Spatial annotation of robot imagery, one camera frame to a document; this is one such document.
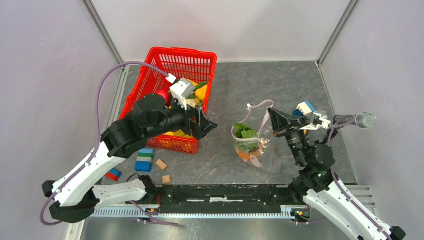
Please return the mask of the clear zip top bag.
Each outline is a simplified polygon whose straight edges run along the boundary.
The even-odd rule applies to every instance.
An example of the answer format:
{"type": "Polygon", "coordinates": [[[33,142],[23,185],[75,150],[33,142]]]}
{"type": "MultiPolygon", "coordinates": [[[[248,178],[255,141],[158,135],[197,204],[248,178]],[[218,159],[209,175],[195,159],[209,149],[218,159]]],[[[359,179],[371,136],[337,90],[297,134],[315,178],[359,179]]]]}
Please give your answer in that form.
{"type": "Polygon", "coordinates": [[[282,160],[275,151],[275,141],[269,108],[271,99],[246,105],[247,115],[231,128],[234,148],[245,163],[268,173],[281,170],[282,160]]]}

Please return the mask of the green leafy vegetable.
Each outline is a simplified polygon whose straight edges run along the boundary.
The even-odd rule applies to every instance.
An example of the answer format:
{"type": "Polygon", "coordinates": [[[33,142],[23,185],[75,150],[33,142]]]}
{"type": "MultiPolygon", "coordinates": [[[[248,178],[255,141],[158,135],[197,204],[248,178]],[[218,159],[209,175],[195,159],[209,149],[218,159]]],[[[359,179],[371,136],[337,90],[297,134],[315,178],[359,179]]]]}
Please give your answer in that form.
{"type": "Polygon", "coordinates": [[[258,139],[256,130],[243,123],[236,123],[233,128],[233,136],[237,149],[244,152],[254,152],[260,149],[260,140],[258,139]]]}

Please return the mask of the brown orange hot dog bun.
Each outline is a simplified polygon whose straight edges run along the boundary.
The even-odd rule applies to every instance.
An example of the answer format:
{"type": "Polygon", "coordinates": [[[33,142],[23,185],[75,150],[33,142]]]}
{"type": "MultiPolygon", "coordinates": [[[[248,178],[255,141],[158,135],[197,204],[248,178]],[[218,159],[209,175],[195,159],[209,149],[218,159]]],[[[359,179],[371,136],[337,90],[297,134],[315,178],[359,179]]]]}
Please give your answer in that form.
{"type": "Polygon", "coordinates": [[[259,149],[253,152],[244,152],[242,150],[236,149],[236,153],[244,162],[258,162],[262,152],[259,149]]]}

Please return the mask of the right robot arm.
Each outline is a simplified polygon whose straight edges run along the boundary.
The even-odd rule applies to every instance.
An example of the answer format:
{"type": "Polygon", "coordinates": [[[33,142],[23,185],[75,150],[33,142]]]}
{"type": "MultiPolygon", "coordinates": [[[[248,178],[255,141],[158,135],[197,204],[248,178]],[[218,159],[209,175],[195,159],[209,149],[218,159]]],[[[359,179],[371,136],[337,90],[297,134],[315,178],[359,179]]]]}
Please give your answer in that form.
{"type": "Polygon", "coordinates": [[[351,240],[403,240],[406,232],[390,226],[367,209],[332,170],[336,163],[330,147],[337,130],[349,125],[361,129],[375,126],[368,112],[336,115],[329,120],[320,112],[294,116],[268,108],[273,135],[284,137],[297,166],[302,170],[289,185],[289,199],[319,211],[351,240]]]}

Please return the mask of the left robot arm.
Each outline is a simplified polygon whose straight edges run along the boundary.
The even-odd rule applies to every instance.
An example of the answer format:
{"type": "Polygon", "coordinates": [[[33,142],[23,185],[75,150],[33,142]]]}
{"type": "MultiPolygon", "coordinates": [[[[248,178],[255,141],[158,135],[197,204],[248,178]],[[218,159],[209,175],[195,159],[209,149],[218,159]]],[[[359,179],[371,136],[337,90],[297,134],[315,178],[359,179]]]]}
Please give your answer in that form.
{"type": "Polygon", "coordinates": [[[206,118],[200,106],[181,106],[173,100],[171,107],[167,107],[161,95],[147,94],[100,135],[97,146],[71,172],[42,184],[47,198],[42,210],[49,211],[52,224],[57,225],[78,223],[96,210],[115,204],[140,200],[151,204],[157,198],[157,190],[147,176],[114,185],[100,185],[99,180],[144,149],[152,138],[182,130],[200,140],[217,126],[206,118]]]}

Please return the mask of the blue white toy block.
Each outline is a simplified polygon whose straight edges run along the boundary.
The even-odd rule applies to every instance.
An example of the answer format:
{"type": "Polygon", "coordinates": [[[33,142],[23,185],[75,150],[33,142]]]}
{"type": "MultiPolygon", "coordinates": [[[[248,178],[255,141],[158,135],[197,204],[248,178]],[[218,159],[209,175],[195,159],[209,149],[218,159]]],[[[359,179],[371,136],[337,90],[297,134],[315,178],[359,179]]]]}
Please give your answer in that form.
{"type": "Polygon", "coordinates": [[[308,114],[311,114],[314,111],[315,111],[315,108],[307,100],[307,101],[299,103],[296,109],[292,112],[292,115],[297,117],[302,117],[302,116],[307,116],[308,114]]]}

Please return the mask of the long green pepper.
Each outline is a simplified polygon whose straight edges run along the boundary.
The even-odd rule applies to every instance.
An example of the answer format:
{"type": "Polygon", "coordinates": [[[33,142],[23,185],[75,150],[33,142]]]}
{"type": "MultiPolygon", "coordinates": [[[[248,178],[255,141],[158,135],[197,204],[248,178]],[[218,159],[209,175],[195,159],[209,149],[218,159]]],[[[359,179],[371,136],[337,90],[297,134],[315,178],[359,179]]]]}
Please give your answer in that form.
{"type": "Polygon", "coordinates": [[[208,84],[208,82],[207,82],[207,81],[204,81],[204,82],[199,83],[198,85],[196,85],[196,86],[194,87],[194,91],[196,91],[196,90],[198,90],[198,89],[202,88],[203,86],[205,86],[205,85],[207,85],[207,84],[208,84]]]}

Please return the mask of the red apple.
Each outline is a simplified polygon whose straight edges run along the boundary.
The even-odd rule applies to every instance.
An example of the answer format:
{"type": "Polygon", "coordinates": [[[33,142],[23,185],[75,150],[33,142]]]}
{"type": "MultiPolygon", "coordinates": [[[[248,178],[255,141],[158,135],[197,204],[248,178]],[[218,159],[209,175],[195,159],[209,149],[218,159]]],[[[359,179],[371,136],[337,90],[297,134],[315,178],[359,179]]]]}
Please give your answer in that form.
{"type": "Polygon", "coordinates": [[[170,95],[170,93],[169,93],[168,90],[166,90],[166,89],[159,89],[159,90],[156,91],[156,94],[158,94],[158,95],[160,95],[160,96],[162,96],[164,98],[165,103],[166,103],[167,106],[170,105],[171,95],[170,95]]]}

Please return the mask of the small wooden cube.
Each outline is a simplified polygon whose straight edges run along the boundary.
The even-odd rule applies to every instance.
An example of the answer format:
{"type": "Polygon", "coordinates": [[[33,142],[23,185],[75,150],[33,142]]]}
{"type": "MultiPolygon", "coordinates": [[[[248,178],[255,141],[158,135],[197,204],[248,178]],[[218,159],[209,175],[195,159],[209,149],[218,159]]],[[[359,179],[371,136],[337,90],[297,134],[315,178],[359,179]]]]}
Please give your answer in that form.
{"type": "Polygon", "coordinates": [[[172,183],[172,177],[170,175],[164,175],[162,177],[162,183],[164,185],[171,184],[172,183]]]}

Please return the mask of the red plastic basket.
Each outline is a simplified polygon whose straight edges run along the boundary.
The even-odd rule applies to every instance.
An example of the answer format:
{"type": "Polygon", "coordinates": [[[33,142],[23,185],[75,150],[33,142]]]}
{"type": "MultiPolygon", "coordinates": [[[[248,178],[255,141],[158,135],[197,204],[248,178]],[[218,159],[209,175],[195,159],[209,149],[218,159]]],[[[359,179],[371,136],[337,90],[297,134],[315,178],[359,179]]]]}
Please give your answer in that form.
{"type": "MultiPolygon", "coordinates": [[[[204,101],[200,101],[203,111],[207,112],[209,97],[218,56],[214,52],[199,51],[182,47],[153,47],[147,54],[145,62],[177,78],[186,78],[196,83],[208,82],[204,101]]],[[[149,67],[142,66],[134,88],[126,98],[126,103],[120,115],[122,119],[140,98],[157,90],[170,88],[171,84],[165,77],[149,67]]],[[[148,148],[164,149],[187,154],[196,154],[199,141],[193,137],[183,137],[170,132],[148,140],[148,148]]]]}

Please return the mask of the blue grey green block stack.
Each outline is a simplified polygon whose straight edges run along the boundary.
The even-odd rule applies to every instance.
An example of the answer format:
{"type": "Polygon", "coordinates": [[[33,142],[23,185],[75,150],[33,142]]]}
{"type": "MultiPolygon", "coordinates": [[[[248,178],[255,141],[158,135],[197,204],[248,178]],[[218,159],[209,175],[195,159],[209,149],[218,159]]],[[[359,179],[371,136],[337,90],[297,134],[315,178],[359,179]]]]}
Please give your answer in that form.
{"type": "Polygon", "coordinates": [[[137,172],[151,172],[154,157],[155,150],[153,148],[140,149],[137,153],[134,169],[137,172]]]}

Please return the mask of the silver microphone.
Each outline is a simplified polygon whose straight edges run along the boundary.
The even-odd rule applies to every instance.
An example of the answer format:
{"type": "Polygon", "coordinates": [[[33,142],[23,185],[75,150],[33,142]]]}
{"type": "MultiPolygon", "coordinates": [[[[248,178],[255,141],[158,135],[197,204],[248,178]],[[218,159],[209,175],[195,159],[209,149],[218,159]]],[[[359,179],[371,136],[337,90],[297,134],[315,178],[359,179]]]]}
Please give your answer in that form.
{"type": "Polygon", "coordinates": [[[351,115],[339,114],[333,118],[333,121],[339,127],[353,125],[360,129],[370,129],[376,125],[377,117],[369,112],[360,112],[351,115]]]}

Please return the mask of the red blue toy block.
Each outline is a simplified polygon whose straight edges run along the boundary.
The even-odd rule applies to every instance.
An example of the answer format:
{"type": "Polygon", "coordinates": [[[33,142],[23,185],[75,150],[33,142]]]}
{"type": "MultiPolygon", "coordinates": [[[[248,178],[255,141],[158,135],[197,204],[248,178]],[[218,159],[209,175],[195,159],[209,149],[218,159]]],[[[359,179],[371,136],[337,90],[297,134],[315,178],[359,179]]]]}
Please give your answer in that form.
{"type": "Polygon", "coordinates": [[[108,179],[110,179],[110,180],[112,180],[114,182],[117,182],[121,178],[121,176],[122,176],[122,172],[119,171],[119,170],[117,170],[117,169],[115,169],[115,168],[109,170],[104,175],[104,177],[106,177],[106,178],[108,178],[108,179]]]}

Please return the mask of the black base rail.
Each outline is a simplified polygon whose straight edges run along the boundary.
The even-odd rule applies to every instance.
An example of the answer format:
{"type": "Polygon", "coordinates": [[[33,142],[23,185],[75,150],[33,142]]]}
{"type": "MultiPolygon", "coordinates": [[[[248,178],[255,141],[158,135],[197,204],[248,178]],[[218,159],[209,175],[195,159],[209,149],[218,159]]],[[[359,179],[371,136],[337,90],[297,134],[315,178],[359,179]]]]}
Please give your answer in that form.
{"type": "Polygon", "coordinates": [[[161,214],[274,214],[304,205],[278,184],[162,185],[136,203],[158,205],[161,214]]]}

